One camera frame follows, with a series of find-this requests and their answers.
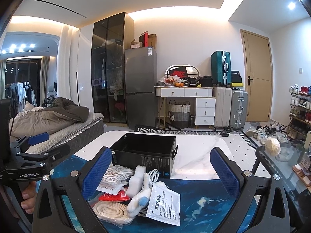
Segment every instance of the comforter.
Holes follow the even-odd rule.
[[[35,136],[44,132],[51,135],[73,123],[84,123],[88,114],[87,107],[78,106],[71,100],[58,97],[51,107],[16,116],[11,135],[14,137]]]

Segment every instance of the blue tabletop mat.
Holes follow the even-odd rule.
[[[52,177],[68,176],[72,170],[79,170],[85,164],[85,160],[72,156],[62,162],[54,170]],[[130,225],[119,227],[103,222],[109,233],[209,233],[213,232],[228,213],[234,203],[220,180],[174,180],[159,179],[165,182],[168,188],[180,194],[180,226],[173,226],[158,222],[146,217],[137,216]],[[67,196],[63,200],[73,225],[78,232],[84,232],[70,205]],[[244,232],[256,209],[255,199],[239,229]]]

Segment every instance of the red plastic package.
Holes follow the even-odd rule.
[[[114,201],[114,202],[122,202],[128,201],[130,197],[125,194],[125,190],[120,190],[117,195],[104,193],[101,197],[99,197],[100,201]]]

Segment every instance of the black monitor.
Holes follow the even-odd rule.
[[[7,163],[10,156],[10,98],[0,99],[0,164]]]

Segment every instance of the gray refrigerator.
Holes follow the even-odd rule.
[[[125,106],[128,127],[156,126],[158,102],[156,51],[153,47],[125,50]]]

